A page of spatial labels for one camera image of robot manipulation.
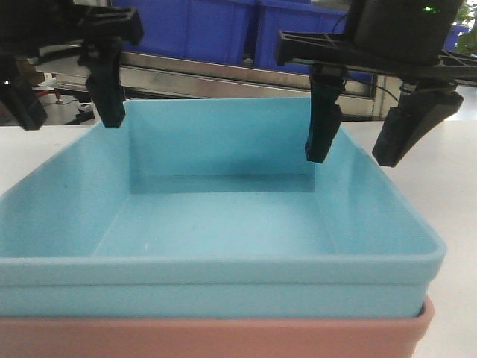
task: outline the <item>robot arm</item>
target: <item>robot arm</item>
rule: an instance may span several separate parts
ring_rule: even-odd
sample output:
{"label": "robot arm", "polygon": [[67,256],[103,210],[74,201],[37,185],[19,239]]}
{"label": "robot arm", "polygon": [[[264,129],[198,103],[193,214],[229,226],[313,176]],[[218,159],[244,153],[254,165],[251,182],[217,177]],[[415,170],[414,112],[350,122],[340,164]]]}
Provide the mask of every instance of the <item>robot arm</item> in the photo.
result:
{"label": "robot arm", "polygon": [[[4,0],[0,2],[0,100],[26,130],[38,129],[46,113],[15,58],[34,65],[80,55],[90,75],[86,88],[106,127],[119,127],[124,95],[119,80],[122,41],[137,45],[143,35],[135,9],[76,5],[73,0]],[[43,54],[52,45],[71,48]]]}
{"label": "robot arm", "polygon": [[401,78],[373,155],[395,166],[424,134],[456,113],[458,84],[477,84],[477,59],[442,51],[462,0],[353,0],[343,34],[282,32],[276,56],[312,66],[306,156],[322,163],[341,123],[335,101],[347,71]]}

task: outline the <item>white table surface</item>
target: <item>white table surface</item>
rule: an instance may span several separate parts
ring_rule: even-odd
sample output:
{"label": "white table surface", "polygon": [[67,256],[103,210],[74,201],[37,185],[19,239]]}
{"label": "white table surface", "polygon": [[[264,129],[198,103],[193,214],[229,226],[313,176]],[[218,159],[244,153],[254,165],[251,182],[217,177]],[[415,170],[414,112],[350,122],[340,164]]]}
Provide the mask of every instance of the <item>white table surface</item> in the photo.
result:
{"label": "white table surface", "polygon": [[[344,127],[369,153],[381,123]],[[85,130],[0,128],[0,194]],[[414,358],[476,358],[477,121],[443,123],[395,169],[384,170],[448,245],[443,267],[429,288],[436,315]]]}

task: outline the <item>green indicator light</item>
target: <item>green indicator light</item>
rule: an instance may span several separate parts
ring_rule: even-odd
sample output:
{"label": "green indicator light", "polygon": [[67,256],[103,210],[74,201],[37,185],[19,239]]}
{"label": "green indicator light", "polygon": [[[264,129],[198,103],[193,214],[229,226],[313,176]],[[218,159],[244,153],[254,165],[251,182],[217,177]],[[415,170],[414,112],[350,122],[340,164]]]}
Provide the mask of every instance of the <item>green indicator light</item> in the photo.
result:
{"label": "green indicator light", "polygon": [[436,7],[432,7],[432,6],[426,6],[426,7],[424,7],[424,8],[423,8],[423,11],[424,11],[425,13],[439,13],[439,12],[440,12],[439,9],[437,9]]}

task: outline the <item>plastic bin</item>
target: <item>plastic bin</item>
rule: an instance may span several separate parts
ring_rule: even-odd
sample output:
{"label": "plastic bin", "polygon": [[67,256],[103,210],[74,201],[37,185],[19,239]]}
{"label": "plastic bin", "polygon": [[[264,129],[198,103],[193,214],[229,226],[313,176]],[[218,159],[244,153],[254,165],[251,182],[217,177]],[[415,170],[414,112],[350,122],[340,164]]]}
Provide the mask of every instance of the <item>plastic bin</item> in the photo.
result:
{"label": "plastic bin", "polygon": [[3,358],[411,358],[433,316],[401,319],[0,318]]}
{"label": "plastic bin", "polygon": [[239,65],[256,0],[114,0],[137,7],[145,35],[125,49],[190,60]]}
{"label": "plastic bin", "polygon": [[309,106],[127,102],[0,198],[0,315],[416,316],[444,243]]}

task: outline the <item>blue storage crate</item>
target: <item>blue storage crate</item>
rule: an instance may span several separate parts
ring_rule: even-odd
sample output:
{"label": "blue storage crate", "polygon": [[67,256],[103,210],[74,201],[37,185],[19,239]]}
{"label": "blue storage crate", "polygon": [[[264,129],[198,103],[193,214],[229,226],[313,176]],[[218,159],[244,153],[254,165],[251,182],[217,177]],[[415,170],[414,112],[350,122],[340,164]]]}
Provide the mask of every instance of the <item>blue storage crate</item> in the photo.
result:
{"label": "blue storage crate", "polygon": [[277,71],[309,73],[308,66],[287,63],[278,66],[275,61],[279,31],[343,32],[345,11],[330,10],[311,4],[283,0],[260,0],[259,30],[257,35],[255,67]]}
{"label": "blue storage crate", "polygon": [[126,103],[0,198],[0,315],[417,315],[445,245],[309,105]]}
{"label": "blue storage crate", "polygon": [[449,36],[446,39],[446,43],[444,44],[444,49],[447,51],[454,51],[459,39],[459,35],[466,34],[467,32],[469,32],[469,28],[467,26],[453,25],[449,32]]}
{"label": "blue storage crate", "polygon": [[145,35],[128,51],[240,65],[256,0],[114,0],[137,7]]}

